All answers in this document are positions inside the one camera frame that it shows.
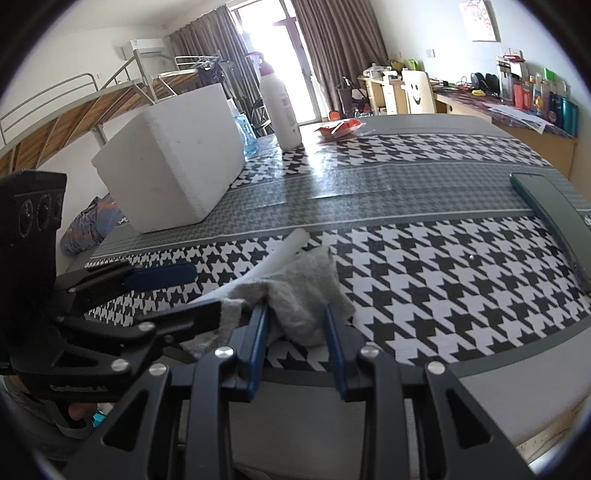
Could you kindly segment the black headphones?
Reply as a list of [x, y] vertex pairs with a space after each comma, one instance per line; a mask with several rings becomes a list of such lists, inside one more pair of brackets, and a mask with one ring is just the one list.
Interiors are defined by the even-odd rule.
[[498, 96], [500, 94], [500, 81], [495, 74], [472, 73], [471, 85], [473, 90], [481, 90], [486, 95]]

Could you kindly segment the red snack packet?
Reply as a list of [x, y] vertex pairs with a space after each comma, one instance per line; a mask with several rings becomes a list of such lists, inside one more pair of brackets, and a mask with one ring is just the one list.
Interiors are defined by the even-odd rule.
[[363, 122], [358, 119], [342, 119], [327, 124], [322, 124], [315, 129], [322, 140], [330, 142], [355, 135], [363, 126]]

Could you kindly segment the blue plaid bedding bundle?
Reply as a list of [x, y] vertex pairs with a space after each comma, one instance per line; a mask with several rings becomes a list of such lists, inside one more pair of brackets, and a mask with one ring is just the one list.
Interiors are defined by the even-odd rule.
[[76, 256], [98, 246], [120, 224], [124, 215], [112, 196], [95, 197], [70, 223], [60, 239], [60, 250]]

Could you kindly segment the dark green smartphone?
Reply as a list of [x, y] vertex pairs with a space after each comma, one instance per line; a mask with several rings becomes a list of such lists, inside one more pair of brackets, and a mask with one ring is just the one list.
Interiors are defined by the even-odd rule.
[[590, 292], [590, 227], [545, 176], [511, 173], [510, 183], [562, 249], [583, 291]]

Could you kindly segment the white styrofoam box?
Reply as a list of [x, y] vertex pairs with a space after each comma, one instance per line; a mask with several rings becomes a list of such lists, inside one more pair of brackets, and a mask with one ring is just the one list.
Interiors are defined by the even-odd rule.
[[92, 165], [132, 227], [197, 224], [245, 168], [242, 138], [221, 85], [190, 91], [133, 117]]

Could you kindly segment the metal bunk bed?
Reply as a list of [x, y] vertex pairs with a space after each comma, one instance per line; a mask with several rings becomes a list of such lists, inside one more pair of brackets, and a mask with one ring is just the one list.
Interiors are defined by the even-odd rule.
[[1, 114], [1, 175], [36, 169], [78, 138], [95, 133], [106, 141], [103, 126], [139, 107], [154, 106], [204, 83], [219, 73], [216, 56], [174, 56], [173, 69], [150, 73], [147, 59], [159, 54], [131, 53], [106, 80], [83, 72], [59, 81]]

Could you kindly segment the grey sock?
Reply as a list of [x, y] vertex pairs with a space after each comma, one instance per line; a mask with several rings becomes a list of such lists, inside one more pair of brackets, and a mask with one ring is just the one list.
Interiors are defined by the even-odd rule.
[[219, 325], [181, 344], [195, 359], [228, 342], [232, 331], [245, 324], [263, 300], [276, 314], [270, 321], [270, 341], [286, 336], [304, 347], [325, 343], [325, 309], [331, 308], [344, 321], [356, 313], [342, 292], [335, 257], [327, 246], [298, 253], [279, 270], [235, 283], [214, 297], [221, 300]]

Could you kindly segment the wooden chair smiley face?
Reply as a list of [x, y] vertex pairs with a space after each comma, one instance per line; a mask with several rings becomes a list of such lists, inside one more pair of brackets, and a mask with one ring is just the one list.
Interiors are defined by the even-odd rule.
[[388, 115], [435, 114], [436, 100], [424, 71], [404, 69], [397, 77], [383, 76], [383, 94]]

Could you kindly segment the white plastic bag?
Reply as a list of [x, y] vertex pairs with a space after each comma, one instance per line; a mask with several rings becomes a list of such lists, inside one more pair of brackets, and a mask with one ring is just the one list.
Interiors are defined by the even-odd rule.
[[266, 276], [276, 272], [283, 268], [284, 265], [294, 259], [301, 249], [308, 244], [310, 235], [304, 228], [294, 229], [286, 239], [280, 242], [279, 245], [269, 255], [263, 258], [262, 261], [252, 267], [249, 272], [239, 277], [236, 280], [229, 282], [228, 284], [222, 285], [221, 287], [201, 295], [199, 298], [190, 302], [190, 305], [197, 304], [208, 300], [216, 300], [228, 296], [228, 293], [238, 287], [238, 285], [254, 281], [261, 276]]

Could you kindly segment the white air conditioner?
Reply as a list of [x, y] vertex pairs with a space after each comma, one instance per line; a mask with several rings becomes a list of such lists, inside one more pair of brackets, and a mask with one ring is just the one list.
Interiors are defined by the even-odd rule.
[[132, 39], [126, 44], [127, 51], [138, 54], [159, 54], [164, 51], [165, 45], [161, 38]]

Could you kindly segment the papers on desk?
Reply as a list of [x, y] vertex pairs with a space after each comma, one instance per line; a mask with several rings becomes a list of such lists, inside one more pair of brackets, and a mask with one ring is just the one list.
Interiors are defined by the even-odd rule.
[[504, 125], [530, 129], [538, 134], [564, 134], [562, 130], [551, 122], [515, 107], [504, 104], [486, 103], [486, 108], [495, 120]]

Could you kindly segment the brown curtain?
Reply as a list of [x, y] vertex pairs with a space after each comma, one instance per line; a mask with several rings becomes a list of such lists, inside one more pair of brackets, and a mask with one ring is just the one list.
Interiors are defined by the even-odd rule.
[[346, 76], [355, 79], [372, 64], [384, 65], [388, 53], [369, 1], [301, 0], [293, 3], [312, 67], [325, 89]]
[[168, 39], [175, 56], [216, 56], [228, 62], [225, 69], [236, 107], [250, 122], [259, 122], [259, 115], [252, 116], [253, 106], [262, 97], [259, 78], [228, 7], [222, 5], [200, 16], [170, 33]]

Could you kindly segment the wooden desk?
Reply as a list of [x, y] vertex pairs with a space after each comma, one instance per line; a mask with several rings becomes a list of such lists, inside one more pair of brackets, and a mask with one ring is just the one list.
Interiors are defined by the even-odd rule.
[[[404, 83], [399, 79], [387, 77], [386, 80], [377, 80], [360, 77], [359, 83], [369, 96], [370, 107], [375, 114], [397, 115], [425, 112], [422, 106], [413, 109]], [[432, 98], [433, 101], [428, 102], [427, 113], [480, 118], [523, 141], [546, 158], [566, 178], [570, 177], [578, 143], [576, 138], [572, 138], [554, 126], [546, 127], [542, 133], [538, 133], [516, 118], [493, 111], [489, 104], [500, 106], [500, 103], [490, 97], [478, 99], [467, 92], [447, 92], [444, 88], [440, 88], [432, 93]]]

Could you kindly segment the white pump bottle red top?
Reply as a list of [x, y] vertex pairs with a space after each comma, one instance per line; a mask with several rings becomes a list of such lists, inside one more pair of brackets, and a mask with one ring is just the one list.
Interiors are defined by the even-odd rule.
[[297, 149], [301, 145], [301, 130], [297, 124], [296, 113], [290, 101], [290, 95], [283, 81], [277, 77], [273, 67], [259, 52], [249, 52], [249, 57], [256, 58], [259, 68], [259, 90], [264, 107], [270, 116], [276, 140], [283, 152]]

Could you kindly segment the clear water bottle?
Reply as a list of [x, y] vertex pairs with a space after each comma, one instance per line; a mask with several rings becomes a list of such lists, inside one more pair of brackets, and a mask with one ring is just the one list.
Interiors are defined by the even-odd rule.
[[252, 130], [252, 124], [250, 124], [245, 114], [238, 111], [232, 99], [228, 99], [226, 102], [228, 102], [230, 113], [233, 120], [235, 120], [236, 127], [238, 127], [240, 137], [242, 137], [243, 155], [245, 158], [256, 155], [259, 152], [259, 143], [257, 142], [256, 134]]

